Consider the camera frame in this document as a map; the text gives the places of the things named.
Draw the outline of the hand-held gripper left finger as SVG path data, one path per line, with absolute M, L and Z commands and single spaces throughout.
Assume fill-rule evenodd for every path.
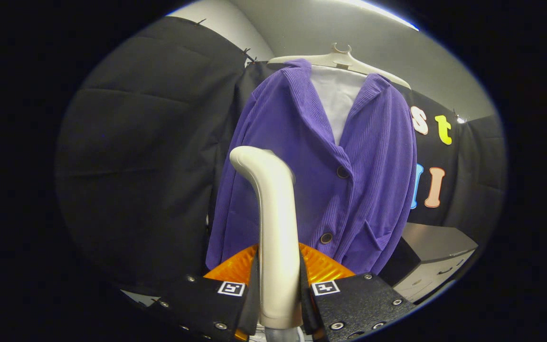
M 247 342 L 260 316 L 258 245 L 206 275 L 187 275 L 153 301 L 148 313 L 200 342 Z

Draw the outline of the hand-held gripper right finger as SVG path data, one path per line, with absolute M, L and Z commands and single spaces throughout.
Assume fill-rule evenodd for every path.
M 356 274 L 312 247 L 298 246 L 302 328 L 315 342 L 349 342 L 416 309 L 377 275 Z

